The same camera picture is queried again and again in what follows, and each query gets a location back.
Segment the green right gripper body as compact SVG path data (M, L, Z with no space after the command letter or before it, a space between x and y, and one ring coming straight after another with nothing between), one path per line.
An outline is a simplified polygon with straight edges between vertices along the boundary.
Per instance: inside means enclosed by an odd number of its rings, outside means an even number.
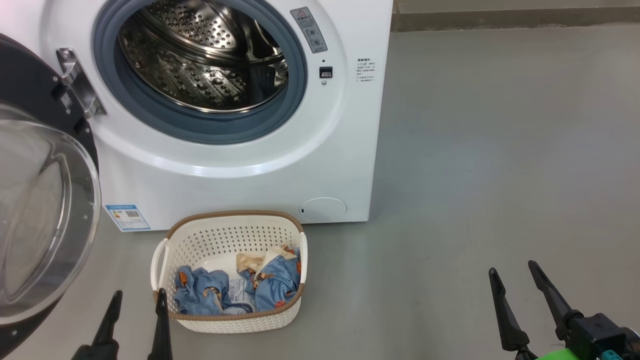
M515 360L582 360L582 358L578 357L573 353L573 351L566 348L549 352L541 357L535 356L530 351L521 351L515 355Z

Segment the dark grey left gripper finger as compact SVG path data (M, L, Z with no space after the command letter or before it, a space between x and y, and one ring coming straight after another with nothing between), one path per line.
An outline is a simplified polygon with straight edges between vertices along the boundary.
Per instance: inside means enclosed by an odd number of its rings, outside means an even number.
M116 360L119 343L114 339L115 324L121 314L123 292L115 291L91 344L78 347L73 360Z
M155 304L157 323L155 326L153 344L147 356L148 360L173 360L172 343L170 339L169 308L167 292L164 288L158 290Z

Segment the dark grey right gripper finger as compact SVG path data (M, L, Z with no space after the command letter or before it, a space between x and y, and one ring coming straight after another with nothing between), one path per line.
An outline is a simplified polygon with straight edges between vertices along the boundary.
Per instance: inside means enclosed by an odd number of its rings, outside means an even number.
M506 289L495 268L488 271L494 312L502 349L507 352L526 353L530 338L521 330L514 312L506 299Z
M570 338L570 321L583 317L583 313L567 303L555 285L549 280L542 267L535 261L528 261L528 268L537 289L544 294L555 323L555 334L560 341Z

